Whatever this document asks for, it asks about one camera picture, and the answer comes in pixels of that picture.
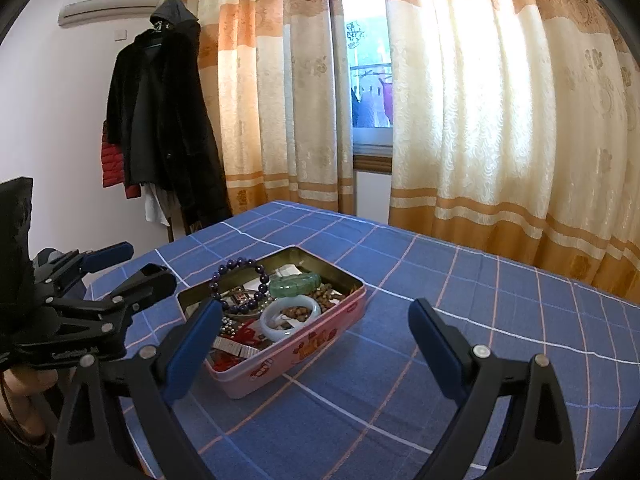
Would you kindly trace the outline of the left hand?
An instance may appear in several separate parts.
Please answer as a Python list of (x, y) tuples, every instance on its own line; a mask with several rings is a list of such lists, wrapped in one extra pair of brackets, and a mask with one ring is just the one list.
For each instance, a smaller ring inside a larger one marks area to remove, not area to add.
[(28, 367), (6, 370), (1, 379), (1, 417), (24, 440), (42, 437), (47, 428), (32, 405), (32, 397), (58, 382), (56, 370), (32, 370)]

